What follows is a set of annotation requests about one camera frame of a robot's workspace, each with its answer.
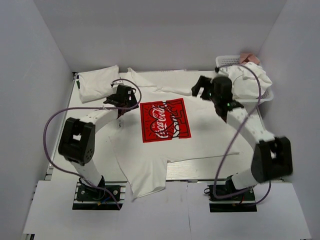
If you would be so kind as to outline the white Coca-Cola print t-shirt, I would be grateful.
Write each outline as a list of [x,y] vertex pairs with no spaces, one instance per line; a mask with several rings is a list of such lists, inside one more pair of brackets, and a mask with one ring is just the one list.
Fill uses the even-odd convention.
[[129,68],[125,77],[139,87],[141,102],[121,117],[110,142],[134,198],[165,188],[168,163],[224,154],[235,131],[211,102],[192,96],[197,74],[177,70],[147,78]]

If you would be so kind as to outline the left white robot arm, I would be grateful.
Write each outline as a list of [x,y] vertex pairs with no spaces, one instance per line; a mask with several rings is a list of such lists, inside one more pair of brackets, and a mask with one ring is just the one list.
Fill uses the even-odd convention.
[[106,97],[102,106],[84,117],[69,117],[64,124],[58,153],[73,165],[80,183],[88,186],[88,193],[99,200],[105,196],[104,177],[93,161],[96,133],[107,124],[117,120],[125,113],[137,109],[138,89],[128,85],[117,85],[115,92]]

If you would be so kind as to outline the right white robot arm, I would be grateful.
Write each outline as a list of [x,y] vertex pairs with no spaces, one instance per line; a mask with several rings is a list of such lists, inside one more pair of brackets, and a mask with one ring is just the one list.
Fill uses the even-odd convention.
[[208,78],[200,76],[192,87],[192,96],[202,91],[202,100],[214,104],[217,115],[236,130],[251,146],[253,157],[246,170],[229,176],[225,182],[226,195],[236,200],[244,190],[293,173],[290,140],[255,124],[245,107],[233,99],[232,81],[225,76]]

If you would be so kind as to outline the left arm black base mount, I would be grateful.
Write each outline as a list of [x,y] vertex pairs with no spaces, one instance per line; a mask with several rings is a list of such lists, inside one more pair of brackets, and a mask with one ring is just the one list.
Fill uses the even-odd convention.
[[89,190],[88,186],[77,183],[75,188],[73,210],[84,211],[119,211],[125,200],[126,184],[124,182],[105,182],[116,201],[108,192],[98,193]]

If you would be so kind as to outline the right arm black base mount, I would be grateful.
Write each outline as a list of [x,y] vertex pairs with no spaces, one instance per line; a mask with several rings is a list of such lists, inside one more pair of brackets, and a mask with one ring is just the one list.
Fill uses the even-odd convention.
[[217,199],[213,194],[213,185],[208,185],[203,193],[208,196],[211,213],[253,213],[257,212],[256,197],[251,189],[243,194]]

